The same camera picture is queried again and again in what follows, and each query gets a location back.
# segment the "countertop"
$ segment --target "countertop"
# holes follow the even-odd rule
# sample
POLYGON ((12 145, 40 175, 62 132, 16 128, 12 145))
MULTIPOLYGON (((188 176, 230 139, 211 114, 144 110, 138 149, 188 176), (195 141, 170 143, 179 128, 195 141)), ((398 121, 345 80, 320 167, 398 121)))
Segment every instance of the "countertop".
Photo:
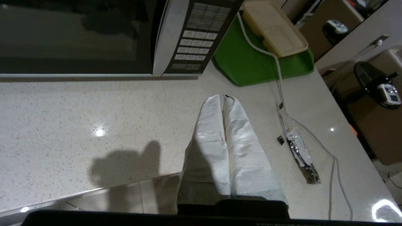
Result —
MULTIPOLYGON (((338 157, 354 220, 401 221, 318 72, 283 85, 289 114, 338 157)), ((199 109, 214 94, 243 104, 291 218, 327 219, 332 160, 302 130, 321 178, 306 183, 289 148, 276 141, 276 82, 236 87, 211 63, 198 80, 0 83, 0 212, 181 171, 199 109)), ((336 175, 334 186, 333 219, 348 220, 336 175)))

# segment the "beige plastic container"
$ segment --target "beige plastic container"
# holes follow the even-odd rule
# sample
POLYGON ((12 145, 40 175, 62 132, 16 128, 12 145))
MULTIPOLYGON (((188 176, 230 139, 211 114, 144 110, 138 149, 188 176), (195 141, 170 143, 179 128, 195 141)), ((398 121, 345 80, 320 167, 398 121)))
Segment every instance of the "beige plastic container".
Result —
POLYGON ((279 58, 307 50, 308 42, 273 2, 252 0, 243 4, 243 19, 263 45, 279 58))

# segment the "quartz countertop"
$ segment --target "quartz countertop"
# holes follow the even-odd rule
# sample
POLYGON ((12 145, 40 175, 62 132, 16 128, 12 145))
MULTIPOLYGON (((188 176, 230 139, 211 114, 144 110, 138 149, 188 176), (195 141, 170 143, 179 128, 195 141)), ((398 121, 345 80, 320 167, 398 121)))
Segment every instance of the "quartz countertop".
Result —
MULTIPOLYGON (((354 220, 400 222, 318 72, 285 79, 283 87, 289 114, 338 157, 354 220)), ((321 178, 306 183, 289 148, 276 140, 276 82, 237 87, 211 63, 198 80, 0 83, 0 212, 181 171, 200 107, 214 94, 242 103, 291 218, 327 219, 332 160, 302 130, 321 178)), ((336 174, 332 218, 349 219, 336 174)))

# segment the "microwave control panel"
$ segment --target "microwave control panel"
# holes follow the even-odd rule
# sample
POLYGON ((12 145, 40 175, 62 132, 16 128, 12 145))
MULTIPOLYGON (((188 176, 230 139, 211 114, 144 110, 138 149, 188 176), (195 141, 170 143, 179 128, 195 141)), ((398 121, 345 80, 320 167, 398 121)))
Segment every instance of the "microwave control panel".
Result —
POLYGON ((242 2, 190 0, 180 39, 165 73, 203 73, 242 2))

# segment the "green tray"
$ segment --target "green tray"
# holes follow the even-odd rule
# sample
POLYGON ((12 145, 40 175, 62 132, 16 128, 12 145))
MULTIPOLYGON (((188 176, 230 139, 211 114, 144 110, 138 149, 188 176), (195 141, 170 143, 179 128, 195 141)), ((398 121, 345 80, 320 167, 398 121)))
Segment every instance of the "green tray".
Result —
MULTIPOLYGON (((244 23, 246 33, 254 45, 261 49, 262 38, 253 34, 244 23)), ((233 21, 213 58, 215 66, 235 85, 248 86, 277 79, 275 60, 250 47, 243 37, 237 18, 233 21)), ((310 49, 280 58, 282 78, 309 74, 314 71, 314 57, 310 49)))

